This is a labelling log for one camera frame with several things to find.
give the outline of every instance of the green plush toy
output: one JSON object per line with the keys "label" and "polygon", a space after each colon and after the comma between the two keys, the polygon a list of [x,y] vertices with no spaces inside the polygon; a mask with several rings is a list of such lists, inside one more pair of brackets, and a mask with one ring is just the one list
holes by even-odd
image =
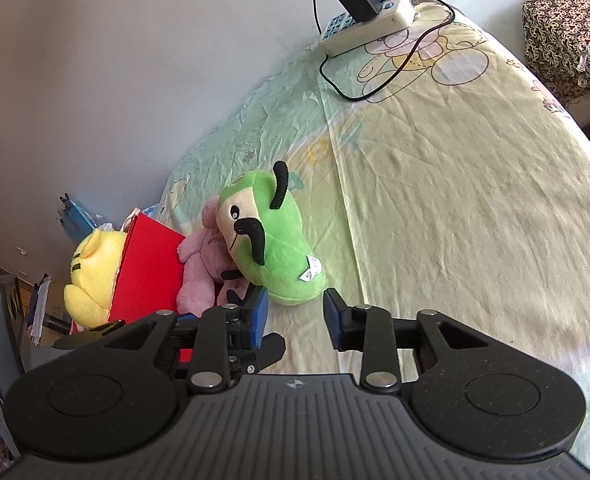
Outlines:
{"label": "green plush toy", "polygon": [[244,277],[294,305],[320,294],[326,273],[302,233],[286,163],[275,162],[273,173],[253,170],[231,182],[219,196],[217,227]]}

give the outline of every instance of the power strip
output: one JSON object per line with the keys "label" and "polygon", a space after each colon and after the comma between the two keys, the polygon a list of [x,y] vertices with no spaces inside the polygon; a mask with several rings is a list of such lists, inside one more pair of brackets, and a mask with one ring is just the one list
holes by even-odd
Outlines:
{"label": "power strip", "polygon": [[387,0],[379,16],[369,22],[356,23],[347,12],[335,16],[317,44],[330,57],[339,56],[358,46],[408,28],[415,19],[411,0]]}

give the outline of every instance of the metal screw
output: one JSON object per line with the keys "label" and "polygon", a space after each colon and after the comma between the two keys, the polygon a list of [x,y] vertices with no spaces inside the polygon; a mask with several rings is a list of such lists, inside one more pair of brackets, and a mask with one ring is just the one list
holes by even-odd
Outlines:
{"label": "metal screw", "polygon": [[197,372],[191,377],[191,382],[200,388],[214,388],[221,384],[223,380],[221,375],[215,372]]}
{"label": "metal screw", "polygon": [[390,372],[371,372],[366,376],[366,383],[373,388],[389,388],[397,382],[397,378]]}

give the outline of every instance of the yellow plush toy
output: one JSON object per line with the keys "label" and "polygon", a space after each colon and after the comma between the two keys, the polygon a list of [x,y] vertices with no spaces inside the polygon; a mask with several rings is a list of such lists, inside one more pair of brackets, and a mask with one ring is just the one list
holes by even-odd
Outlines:
{"label": "yellow plush toy", "polygon": [[93,328],[108,319],[125,241],[126,233],[95,229],[75,250],[64,305],[79,325]]}

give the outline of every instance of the pink teddy bear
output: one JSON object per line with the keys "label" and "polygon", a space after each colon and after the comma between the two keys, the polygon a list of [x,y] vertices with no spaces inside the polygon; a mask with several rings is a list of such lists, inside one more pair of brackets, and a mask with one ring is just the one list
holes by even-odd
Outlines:
{"label": "pink teddy bear", "polygon": [[[201,210],[204,229],[188,235],[177,247],[179,260],[184,264],[184,283],[177,294],[177,312],[180,315],[191,313],[200,317],[201,313],[215,304],[230,303],[227,295],[235,300],[245,297],[248,282],[243,277],[226,279],[229,276],[241,276],[241,273],[230,257],[224,236],[217,228],[216,211],[217,197],[214,197]],[[215,283],[223,283],[217,301]]]}

